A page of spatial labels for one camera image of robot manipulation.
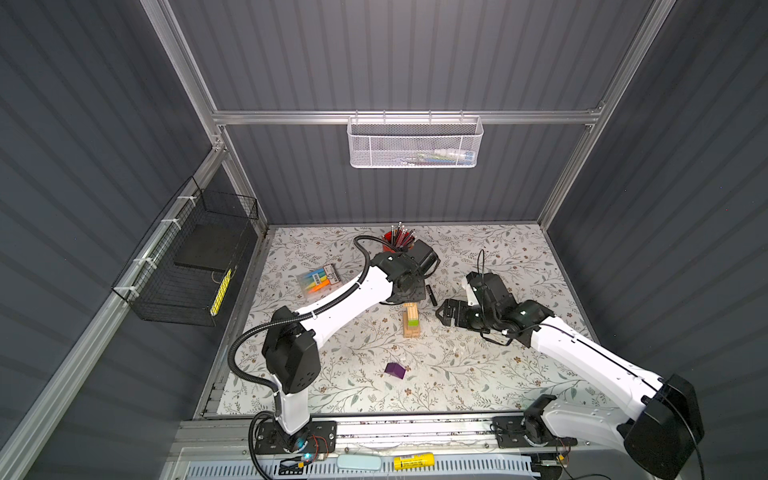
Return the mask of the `light wood block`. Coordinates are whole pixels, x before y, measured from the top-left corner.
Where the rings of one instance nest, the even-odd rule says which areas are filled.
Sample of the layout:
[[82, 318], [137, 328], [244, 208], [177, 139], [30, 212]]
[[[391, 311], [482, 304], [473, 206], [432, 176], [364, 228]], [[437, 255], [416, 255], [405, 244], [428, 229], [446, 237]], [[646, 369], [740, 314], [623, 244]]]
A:
[[417, 303], [409, 302], [409, 303], [405, 304], [404, 321], [405, 321], [405, 323], [407, 321], [418, 321], [419, 322], [419, 311], [418, 311], [418, 304]]

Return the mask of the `purple block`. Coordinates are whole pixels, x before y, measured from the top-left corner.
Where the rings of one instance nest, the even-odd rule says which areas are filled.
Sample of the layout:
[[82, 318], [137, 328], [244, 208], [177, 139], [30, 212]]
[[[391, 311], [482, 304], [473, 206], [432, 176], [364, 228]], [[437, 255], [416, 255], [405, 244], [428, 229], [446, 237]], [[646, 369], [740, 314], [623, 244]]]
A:
[[406, 368], [397, 362], [389, 362], [384, 369], [384, 373], [398, 379], [404, 379]]

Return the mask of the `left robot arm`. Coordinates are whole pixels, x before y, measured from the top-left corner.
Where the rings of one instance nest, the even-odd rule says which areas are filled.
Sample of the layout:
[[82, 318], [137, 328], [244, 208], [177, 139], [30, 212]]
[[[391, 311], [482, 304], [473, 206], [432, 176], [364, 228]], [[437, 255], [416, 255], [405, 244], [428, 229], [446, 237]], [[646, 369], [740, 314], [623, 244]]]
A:
[[277, 384], [276, 423], [288, 435], [310, 423], [309, 387], [321, 372], [320, 350], [334, 334], [375, 305], [426, 298], [426, 279], [440, 264], [435, 250], [417, 240], [406, 250], [372, 255], [361, 243], [374, 239], [353, 239], [364, 257], [356, 277], [322, 300], [297, 311], [282, 307], [272, 316], [262, 355]]

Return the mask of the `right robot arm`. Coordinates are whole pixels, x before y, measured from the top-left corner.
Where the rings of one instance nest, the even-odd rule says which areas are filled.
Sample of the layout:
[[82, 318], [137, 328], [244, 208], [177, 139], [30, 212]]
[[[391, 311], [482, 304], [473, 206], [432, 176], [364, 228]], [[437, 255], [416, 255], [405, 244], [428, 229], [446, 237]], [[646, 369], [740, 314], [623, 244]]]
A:
[[496, 274], [471, 272], [467, 297], [447, 299], [436, 310], [447, 327], [495, 332], [502, 344], [518, 342], [547, 355], [604, 394], [612, 407], [602, 409], [541, 394], [523, 412], [517, 432], [536, 447], [577, 438], [626, 453], [648, 474], [675, 479], [691, 456], [698, 456], [705, 435], [693, 385], [642, 369], [571, 328], [546, 306], [518, 302]]

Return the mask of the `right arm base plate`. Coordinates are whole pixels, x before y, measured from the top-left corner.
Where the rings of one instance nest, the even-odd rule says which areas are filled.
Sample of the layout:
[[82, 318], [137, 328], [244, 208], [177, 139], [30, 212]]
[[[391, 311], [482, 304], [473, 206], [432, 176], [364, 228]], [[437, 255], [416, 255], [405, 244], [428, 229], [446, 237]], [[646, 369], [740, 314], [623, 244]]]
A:
[[556, 437], [542, 422], [521, 415], [495, 416], [490, 431], [500, 448], [523, 447], [574, 447], [578, 440], [573, 437]]

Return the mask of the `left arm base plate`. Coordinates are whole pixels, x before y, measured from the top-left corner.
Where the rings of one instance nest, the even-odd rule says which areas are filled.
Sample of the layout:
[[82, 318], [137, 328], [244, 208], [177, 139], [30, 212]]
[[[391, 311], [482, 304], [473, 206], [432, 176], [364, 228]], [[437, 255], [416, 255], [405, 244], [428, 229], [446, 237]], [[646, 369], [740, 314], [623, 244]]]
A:
[[336, 448], [338, 423], [311, 420], [293, 434], [273, 420], [260, 421], [253, 434], [257, 454], [328, 454]]

